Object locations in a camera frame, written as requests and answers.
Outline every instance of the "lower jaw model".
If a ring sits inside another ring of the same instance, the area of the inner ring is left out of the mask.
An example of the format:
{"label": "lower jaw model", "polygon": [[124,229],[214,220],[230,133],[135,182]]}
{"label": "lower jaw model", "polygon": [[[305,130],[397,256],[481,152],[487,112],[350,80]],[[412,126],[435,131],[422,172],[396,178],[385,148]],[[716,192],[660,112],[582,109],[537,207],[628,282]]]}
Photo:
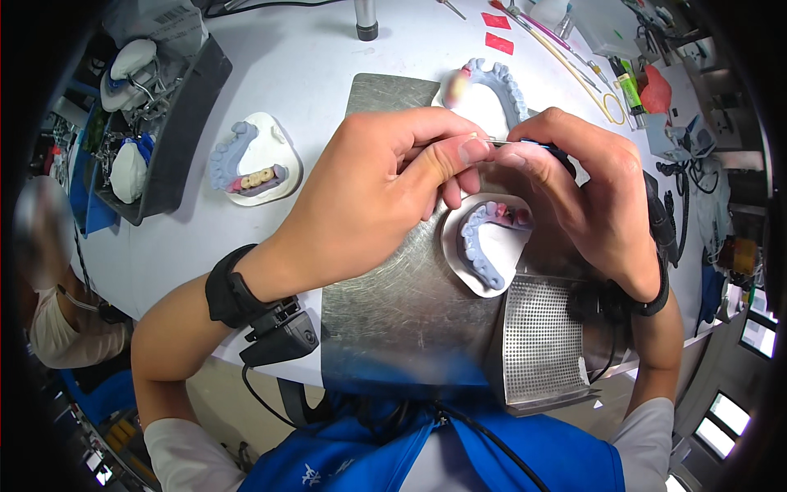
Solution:
{"label": "lower jaw model", "polygon": [[278,164],[247,175],[239,175],[238,163],[249,144],[259,135],[259,130],[248,121],[239,121],[232,125],[232,131],[235,137],[229,143],[216,144],[216,149],[209,156],[210,181],[214,189],[253,197],[277,187],[287,179],[287,169]]}
{"label": "lower jaw model", "polygon": [[467,269],[490,289],[500,290],[504,280],[486,257],[478,240],[482,224],[497,224],[508,229],[532,231],[533,218],[527,209],[508,208],[504,203],[483,202],[474,206],[459,222],[456,251]]}

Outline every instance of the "person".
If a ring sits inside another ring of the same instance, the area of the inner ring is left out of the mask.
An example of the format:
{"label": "person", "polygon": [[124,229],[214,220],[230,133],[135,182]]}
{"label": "person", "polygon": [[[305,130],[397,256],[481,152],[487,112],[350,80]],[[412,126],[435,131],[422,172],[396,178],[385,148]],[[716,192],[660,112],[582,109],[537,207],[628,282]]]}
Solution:
{"label": "person", "polygon": [[[263,302],[361,275],[428,219],[438,188],[456,209],[460,190],[479,191],[474,164],[496,161],[520,170],[549,198],[590,264],[635,301],[656,299],[660,265],[637,147],[556,108],[508,137],[554,142],[579,160],[590,181],[578,187],[540,146],[518,142],[495,150],[483,142],[481,128],[445,109],[353,114],[281,227],[233,272]],[[185,380],[231,333],[210,320],[206,279],[160,300],[131,345],[139,417],[163,490],[538,490],[513,458],[437,402],[414,403],[420,413],[382,443],[336,405],[334,421],[293,431],[246,476],[199,427],[186,392]],[[541,490],[666,490],[683,333],[674,295],[655,315],[632,316],[632,326],[639,373],[626,418],[609,443],[543,415],[516,419],[494,403],[451,404],[498,436],[543,482]]]}
{"label": "person", "polygon": [[17,294],[30,348],[52,369],[101,364],[131,345],[123,324],[107,323],[84,308],[97,302],[69,265],[73,228],[63,187],[49,176],[31,179],[14,217]]}
{"label": "person", "polygon": [[[77,301],[90,302],[84,284],[70,266],[58,285]],[[48,368],[76,369],[101,364],[131,344],[131,335],[122,323],[107,323],[95,311],[74,304],[58,287],[27,287],[25,294],[33,299],[38,296],[33,301],[32,316],[23,316],[28,320],[25,327],[30,348]]]}

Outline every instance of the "rubber band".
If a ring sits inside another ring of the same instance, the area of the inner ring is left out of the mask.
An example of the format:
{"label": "rubber band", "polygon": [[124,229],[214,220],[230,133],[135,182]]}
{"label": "rubber band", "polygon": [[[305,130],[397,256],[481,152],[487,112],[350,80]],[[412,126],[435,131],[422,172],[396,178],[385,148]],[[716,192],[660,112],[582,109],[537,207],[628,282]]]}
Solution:
{"label": "rubber band", "polygon": [[607,113],[609,113],[609,108],[607,107],[607,96],[612,96],[612,98],[615,99],[615,102],[618,103],[618,107],[620,108],[620,113],[623,115],[623,119],[620,121],[620,123],[613,120],[612,118],[610,118],[610,121],[617,125],[623,125],[624,123],[626,123],[626,111],[623,109],[623,105],[620,104],[620,99],[618,99],[614,94],[611,94],[609,92],[607,94],[604,94],[604,97],[601,98],[601,101],[604,103],[604,108],[607,110]]}

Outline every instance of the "floor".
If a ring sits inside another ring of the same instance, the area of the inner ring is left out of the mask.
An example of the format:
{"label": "floor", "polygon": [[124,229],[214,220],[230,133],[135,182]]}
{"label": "floor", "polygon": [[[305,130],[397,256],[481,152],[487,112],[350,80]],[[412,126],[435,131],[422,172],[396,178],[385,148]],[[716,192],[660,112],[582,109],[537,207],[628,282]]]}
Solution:
{"label": "floor", "polygon": [[[700,359],[703,343],[687,347],[678,392],[693,374]],[[609,439],[623,421],[634,388],[636,372],[618,374],[601,379],[593,387],[600,389],[597,398],[562,409],[548,415],[564,420],[599,439]],[[249,383],[274,410],[285,415],[276,379],[249,372]],[[241,368],[210,357],[202,369],[187,382],[189,397],[202,426],[218,442],[237,455],[241,441],[249,443],[252,461],[276,447],[292,429],[269,413],[246,389],[241,380]],[[316,406],[323,397],[323,389],[306,388],[309,406]]]}

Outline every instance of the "white table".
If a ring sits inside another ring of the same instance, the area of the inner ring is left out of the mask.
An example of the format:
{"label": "white table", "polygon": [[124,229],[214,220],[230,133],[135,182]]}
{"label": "white table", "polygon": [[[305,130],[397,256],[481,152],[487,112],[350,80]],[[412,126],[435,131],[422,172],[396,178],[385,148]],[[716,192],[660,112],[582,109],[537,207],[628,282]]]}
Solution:
{"label": "white table", "polygon": [[[350,84],[357,73],[440,80],[446,71],[461,67],[471,57],[508,65],[530,108],[542,111],[558,106],[634,141],[644,169],[660,182],[660,194],[673,191],[680,224],[682,200],[674,178],[656,171],[657,158],[649,153],[645,131],[609,123],[571,74],[531,35],[513,23],[510,31],[488,28],[480,14],[501,12],[482,2],[453,0],[467,16],[465,22],[431,0],[377,3],[380,33],[370,43],[356,36],[350,1],[316,8],[268,7],[207,21],[233,70],[194,153],[183,202],[176,212],[148,217],[139,227],[122,221],[119,228],[95,232],[83,241],[87,271],[101,296],[139,319],[170,290],[208,272],[229,251],[263,241],[282,223],[297,192],[278,202],[246,208],[210,187],[205,171],[208,153],[236,121],[257,111],[277,118],[308,176],[344,117]],[[624,35],[634,35],[633,22],[631,33]],[[513,41],[514,54],[485,46],[487,32]],[[614,79],[607,60],[592,55],[576,29],[569,43]],[[681,97],[691,99],[693,91]],[[687,337],[694,332],[700,308],[701,251],[692,212],[680,267],[670,271]],[[79,262],[73,265],[81,276]],[[321,291],[299,298],[319,331]],[[214,356],[241,364],[238,352],[247,345],[243,334],[225,340]],[[302,359],[257,370],[322,386],[319,348]]]}

